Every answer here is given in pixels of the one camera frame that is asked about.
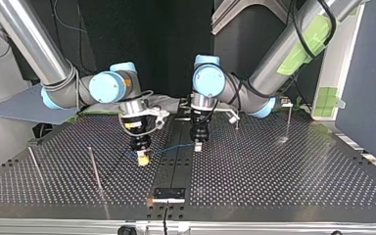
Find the perforated metal table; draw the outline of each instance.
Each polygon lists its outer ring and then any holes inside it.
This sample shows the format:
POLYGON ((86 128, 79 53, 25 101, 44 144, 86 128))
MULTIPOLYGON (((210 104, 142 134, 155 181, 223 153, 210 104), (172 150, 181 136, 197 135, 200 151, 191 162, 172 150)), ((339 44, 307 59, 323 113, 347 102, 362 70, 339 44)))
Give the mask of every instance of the perforated metal table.
MULTIPOLYGON (((189 142, 171 117, 154 153, 189 142)), ((376 223, 376 166, 306 115, 213 116, 211 140, 154 154, 137 166, 117 117, 82 117, 33 152, 0 166, 0 218, 202 222, 376 223), (103 192, 88 154, 92 147, 103 192), (153 204, 157 188, 186 189, 184 204, 153 204)))

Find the black metal bracket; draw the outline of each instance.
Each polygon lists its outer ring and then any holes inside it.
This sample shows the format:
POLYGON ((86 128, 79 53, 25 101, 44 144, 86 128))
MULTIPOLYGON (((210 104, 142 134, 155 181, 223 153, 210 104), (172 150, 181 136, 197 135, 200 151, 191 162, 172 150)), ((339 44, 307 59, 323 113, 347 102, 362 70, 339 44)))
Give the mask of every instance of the black metal bracket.
POLYGON ((154 193, 154 203, 184 203, 185 188, 157 188, 154 193))

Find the blue joint cap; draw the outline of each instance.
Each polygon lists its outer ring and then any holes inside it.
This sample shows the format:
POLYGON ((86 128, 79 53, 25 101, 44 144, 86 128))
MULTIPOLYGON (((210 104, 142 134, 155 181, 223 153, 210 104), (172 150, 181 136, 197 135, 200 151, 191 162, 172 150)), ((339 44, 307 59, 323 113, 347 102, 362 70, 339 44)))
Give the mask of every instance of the blue joint cap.
POLYGON ((195 58, 194 67, 197 67, 200 64, 215 64, 215 65, 219 66, 219 57, 198 55, 195 58))
POLYGON ((63 110, 62 107, 58 106, 56 103, 54 103, 50 96, 48 96, 47 90, 45 90, 45 87, 42 87, 41 89, 41 97, 42 97, 42 102, 48 109, 51 110, 63 110))
POLYGON ((197 69, 192 80, 194 90, 208 97, 219 95, 225 86, 224 72, 219 68, 219 57, 198 55, 195 67, 197 69))
POLYGON ((110 71, 134 71, 137 73, 135 64, 131 62, 111 65, 110 71))
POLYGON ((254 114, 249 114, 249 115, 254 116, 256 118, 266 118, 268 115, 270 115, 275 104, 276 104, 276 98, 272 97, 261 110, 255 112, 254 114))
POLYGON ((126 93, 124 79, 113 71, 102 71, 90 80, 91 96, 100 103, 114 103, 126 93))

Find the green tape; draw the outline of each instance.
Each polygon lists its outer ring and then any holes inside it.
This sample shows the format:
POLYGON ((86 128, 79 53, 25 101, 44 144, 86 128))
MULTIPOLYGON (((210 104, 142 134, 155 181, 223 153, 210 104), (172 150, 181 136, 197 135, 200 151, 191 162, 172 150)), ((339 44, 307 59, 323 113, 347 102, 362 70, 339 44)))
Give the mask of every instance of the green tape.
MULTIPOLYGON (((317 56, 325 49, 323 44, 329 35, 330 21, 327 17, 316 16, 303 33, 305 42, 313 55, 317 56)), ((293 75, 301 65, 312 60, 305 51, 301 42, 298 42, 280 68, 277 70, 283 75, 293 75)))
POLYGON ((337 105, 337 94, 338 88, 336 87, 319 87, 313 115, 316 117, 331 117, 337 105))

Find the gray wall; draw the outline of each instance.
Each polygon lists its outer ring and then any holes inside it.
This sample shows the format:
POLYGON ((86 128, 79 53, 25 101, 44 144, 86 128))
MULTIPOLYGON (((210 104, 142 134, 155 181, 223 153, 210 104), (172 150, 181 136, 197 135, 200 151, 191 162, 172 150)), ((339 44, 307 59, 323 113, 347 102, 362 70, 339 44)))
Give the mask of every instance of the gray wall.
POLYGON ((365 7, 336 125, 376 157, 376 0, 365 7))

